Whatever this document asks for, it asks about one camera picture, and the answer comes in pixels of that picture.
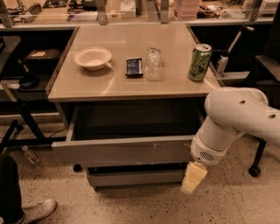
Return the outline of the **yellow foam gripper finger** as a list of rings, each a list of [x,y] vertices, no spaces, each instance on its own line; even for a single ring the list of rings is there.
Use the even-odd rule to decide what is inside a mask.
[[[185,170],[181,191],[186,194],[192,194],[206,175],[207,168],[204,164],[201,162],[190,162]]]

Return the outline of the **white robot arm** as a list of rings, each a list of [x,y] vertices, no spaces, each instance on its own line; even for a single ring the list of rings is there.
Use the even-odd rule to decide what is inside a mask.
[[[206,119],[191,143],[193,161],[185,170],[181,191],[191,194],[218,164],[232,142],[245,134],[280,147],[280,111],[269,106],[265,93],[251,87],[220,87],[204,103]]]

